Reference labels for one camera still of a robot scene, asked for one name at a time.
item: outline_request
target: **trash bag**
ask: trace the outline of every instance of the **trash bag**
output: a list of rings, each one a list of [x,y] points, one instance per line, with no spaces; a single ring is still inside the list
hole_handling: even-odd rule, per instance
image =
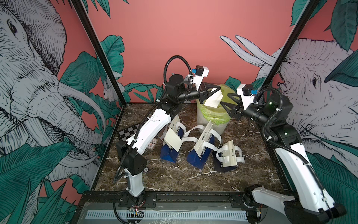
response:
[[[227,96],[228,93],[235,92],[227,85],[220,84],[219,86],[221,87],[221,93],[223,95],[221,101],[236,104],[232,99]],[[197,100],[197,110],[201,111],[203,117],[206,120],[211,120],[211,122],[216,125],[228,123],[231,119],[230,116],[227,114],[226,110],[220,104],[217,108],[213,108],[211,106],[204,106],[204,104],[200,104]]]

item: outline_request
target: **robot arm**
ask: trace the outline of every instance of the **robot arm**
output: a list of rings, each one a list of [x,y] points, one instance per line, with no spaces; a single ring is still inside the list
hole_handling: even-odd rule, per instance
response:
[[[248,204],[256,202],[272,207],[285,214],[293,224],[326,223],[330,219],[344,215],[346,213],[344,206],[335,203],[318,177],[314,177],[316,174],[306,155],[299,133],[285,122],[292,109],[288,98],[279,96],[280,92],[276,91],[265,105],[259,106],[255,101],[255,94],[257,91],[253,90],[252,85],[241,84],[237,88],[237,95],[228,94],[237,105],[225,102],[221,102],[221,105],[232,118],[240,119],[244,116],[263,128],[267,127],[261,130],[262,137],[274,146],[276,154],[285,164],[296,187],[298,198],[254,185],[247,188]]]

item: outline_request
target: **elephant tusk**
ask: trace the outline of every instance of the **elephant tusk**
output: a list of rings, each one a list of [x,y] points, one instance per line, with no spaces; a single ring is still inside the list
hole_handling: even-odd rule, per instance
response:
[[[105,130],[106,130],[105,116],[103,115],[101,108],[90,97],[88,97],[86,94],[84,94],[78,90],[75,90],[74,88],[72,88],[66,84],[63,84],[61,82],[58,84],[58,92],[62,96],[73,97],[73,98],[83,101],[83,102],[87,103],[88,105],[90,105],[91,107],[93,107],[93,109],[95,109],[101,117],[101,120],[103,123],[103,133],[105,132]]]
[[[45,147],[54,143],[44,130],[40,119],[30,118],[24,121],[24,125],[28,133],[35,139],[35,141],[40,146]]]
[[[233,50],[234,52],[240,57],[242,58],[244,61],[255,65],[257,67],[261,67],[264,65],[264,62],[260,59],[258,59],[257,57],[247,53],[246,51],[244,51],[239,45],[237,45],[235,42],[233,42],[232,40],[230,40],[229,38],[225,37],[225,36],[220,36],[220,38],[225,41]]]
[[[243,38],[239,35],[236,35],[235,37],[258,59],[262,60],[263,62],[269,65],[273,65],[275,63],[276,58],[263,52],[260,48],[258,48],[255,44],[253,44],[248,39]]]
[[[96,158],[97,155],[89,159],[76,159],[70,155],[67,155],[59,162],[59,164],[68,168],[79,168],[92,163]]]

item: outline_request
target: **brown marble surface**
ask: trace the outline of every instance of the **brown marble surface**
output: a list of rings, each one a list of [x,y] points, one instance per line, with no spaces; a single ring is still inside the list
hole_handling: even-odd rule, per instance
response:
[[[150,104],[129,104],[126,106],[119,128],[123,129],[140,122],[145,113],[152,107]],[[179,117],[187,130],[196,126],[196,104],[184,105]],[[156,136],[159,139],[163,130]],[[193,131],[193,136],[200,133]],[[143,173],[143,182],[146,190],[154,191],[243,191],[245,187],[259,184],[273,191],[282,191],[281,182],[276,174],[275,167],[268,155],[261,139],[259,130],[247,119],[231,120],[223,134],[222,143],[230,140],[242,149],[245,163],[238,163],[238,168],[226,173],[214,171],[212,155],[209,156],[204,169],[199,170],[186,161],[188,152],[194,142],[184,142],[176,163],[160,159],[160,150],[163,144],[159,140],[154,150],[147,149],[143,156],[148,160],[149,171]],[[126,188],[125,178],[116,184],[112,183],[113,176],[119,166],[116,142],[112,143],[109,155],[99,177],[97,191],[120,191]]]

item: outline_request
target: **trash can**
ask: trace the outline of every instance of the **trash can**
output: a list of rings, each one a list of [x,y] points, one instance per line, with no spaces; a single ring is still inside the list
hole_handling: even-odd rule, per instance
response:
[[[220,84],[219,86],[221,87],[221,93],[223,95],[221,101],[235,104],[235,102],[227,96],[228,93],[235,92],[227,85]],[[222,134],[230,119],[230,116],[220,104],[217,108],[213,108],[210,106],[204,106],[204,104],[200,104],[197,100],[197,125],[206,126],[211,120],[213,123],[213,129],[217,133]]]

